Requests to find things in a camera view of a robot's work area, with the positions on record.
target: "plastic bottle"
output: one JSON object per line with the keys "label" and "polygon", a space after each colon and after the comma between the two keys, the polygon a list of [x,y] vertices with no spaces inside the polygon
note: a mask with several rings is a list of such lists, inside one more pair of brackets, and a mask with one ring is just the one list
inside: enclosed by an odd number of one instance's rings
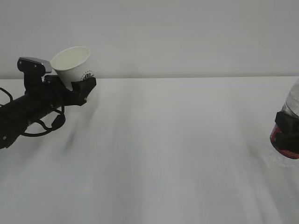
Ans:
{"label": "plastic bottle", "polygon": [[[297,80],[297,82],[291,88],[281,111],[292,116],[293,118],[299,119],[299,80]],[[277,151],[279,151],[282,155],[290,159],[295,159],[295,160],[299,159],[299,153],[295,153],[290,150],[287,150],[287,148],[278,147],[275,144],[276,134],[278,133],[281,133],[281,130],[277,125],[275,125],[270,140],[273,146],[277,149]]]}

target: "white wall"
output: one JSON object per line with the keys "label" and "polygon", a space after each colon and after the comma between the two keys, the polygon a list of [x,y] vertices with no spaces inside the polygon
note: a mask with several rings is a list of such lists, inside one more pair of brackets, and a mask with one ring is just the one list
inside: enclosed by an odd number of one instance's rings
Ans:
{"label": "white wall", "polygon": [[298,0],[1,0],[0,76],[86,45],[101,77],[296,75]]}

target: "water bottle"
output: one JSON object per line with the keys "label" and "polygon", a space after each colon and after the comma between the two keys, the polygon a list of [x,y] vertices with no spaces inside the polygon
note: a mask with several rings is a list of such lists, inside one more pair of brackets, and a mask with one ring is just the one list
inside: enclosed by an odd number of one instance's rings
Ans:
{"label": "water bottle", "polygon": [[291,88],[275,122],[270,137],[272,145],[282,155],[299,159],[299,80]]}

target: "white background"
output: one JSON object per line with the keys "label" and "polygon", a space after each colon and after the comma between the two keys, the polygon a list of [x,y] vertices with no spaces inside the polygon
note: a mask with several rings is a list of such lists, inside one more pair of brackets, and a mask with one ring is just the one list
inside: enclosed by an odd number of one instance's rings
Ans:
{"label": "white background", "polygon": [[99,77],[296,75],[298,0],[1,0],[0,77],[89,46]]}
{"label": "white background", "polygon": [[269,139],[296,79],[98,79],[59,130],[0,150],[1,223],[298,224],[299,161]]}

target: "white table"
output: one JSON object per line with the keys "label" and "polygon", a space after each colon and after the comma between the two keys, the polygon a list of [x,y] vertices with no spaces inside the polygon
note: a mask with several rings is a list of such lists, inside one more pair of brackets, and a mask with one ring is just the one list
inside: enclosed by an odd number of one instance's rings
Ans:
{"label": "white table", "polygon": [[98,80],[60,130],[0,151],[0,222],[299,223],[299,161],[269,141],[296,79]]}

